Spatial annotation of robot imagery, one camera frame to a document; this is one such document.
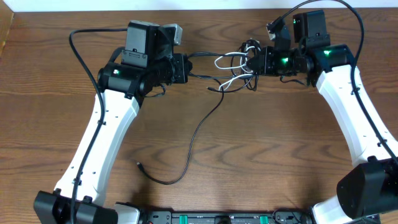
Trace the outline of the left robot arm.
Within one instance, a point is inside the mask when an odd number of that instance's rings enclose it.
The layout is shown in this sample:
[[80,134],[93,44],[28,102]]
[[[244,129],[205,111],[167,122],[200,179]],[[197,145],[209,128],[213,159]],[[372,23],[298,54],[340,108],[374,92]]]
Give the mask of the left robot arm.
[[126,43],[92,77],[96,95],[78,149],[51,193],[40,191],[34,210],[42,223],[137,223],[138,208],[104,201],[109,175],[126,131],[152,89],[186,83],[192,64],[174,47],[181,43],[177,24],[131,21]]

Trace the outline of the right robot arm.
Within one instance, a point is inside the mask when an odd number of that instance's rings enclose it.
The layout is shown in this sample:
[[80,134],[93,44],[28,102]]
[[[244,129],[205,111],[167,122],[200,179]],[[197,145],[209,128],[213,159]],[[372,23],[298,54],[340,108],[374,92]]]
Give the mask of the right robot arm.
[[255,52],[247,67],[255,75],[307,76],[326,100],[346,139],[353,170],[336,195],[312,207],[312,223],[371,223],[397,210],[397,140],[368,96],[347,45],[333,45],[323,11],[293,16],[289,32],[283,17],[267,25],[274,45]]

